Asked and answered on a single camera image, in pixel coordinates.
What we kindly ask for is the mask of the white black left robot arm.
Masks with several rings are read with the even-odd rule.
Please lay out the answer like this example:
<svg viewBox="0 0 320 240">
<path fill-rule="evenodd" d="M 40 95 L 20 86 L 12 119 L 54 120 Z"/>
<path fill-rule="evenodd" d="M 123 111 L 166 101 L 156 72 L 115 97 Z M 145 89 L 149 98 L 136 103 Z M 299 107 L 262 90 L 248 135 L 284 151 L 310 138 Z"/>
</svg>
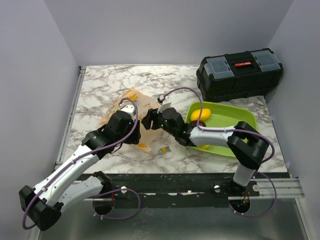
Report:
<svg viewBox="0 0 320 240">
<path fill-rule="evenodd" d="M 75 184 L 85 170 L 123 144 L 136 145 L 140 141 L 140 121 L 137 108 L 127 105 L 113 113 L 100 128 L 86 134 L 73 155 L 41 182 L 25 185 L 18 193 L 22 227 L 41 231 L 51 228 L 71 205 L 91 197 L 113 196 L 118 192 L 102 171 Z"/>
</svg>

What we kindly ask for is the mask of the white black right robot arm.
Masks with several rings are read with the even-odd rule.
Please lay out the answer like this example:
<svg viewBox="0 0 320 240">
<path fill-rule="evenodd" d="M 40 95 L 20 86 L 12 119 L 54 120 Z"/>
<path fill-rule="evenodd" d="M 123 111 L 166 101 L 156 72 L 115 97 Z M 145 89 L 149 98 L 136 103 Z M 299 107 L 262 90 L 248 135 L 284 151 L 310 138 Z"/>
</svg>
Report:
<svg viewBox="0 0 320 240">
<path fill-rule="evenodd" d="M 209 145 L 229 148 L 239 162 L 230 183 L 230 191 L 236 196 L 247 192 L 249 181 L 260 168 L 271 146 L 266 137 L 244 121 L 229 127 L 197 126 L 184 122 L 173 107 L 149 109 L 142 124 L 146 130 L 164 130 L 185 147 Z"/>
</svg>

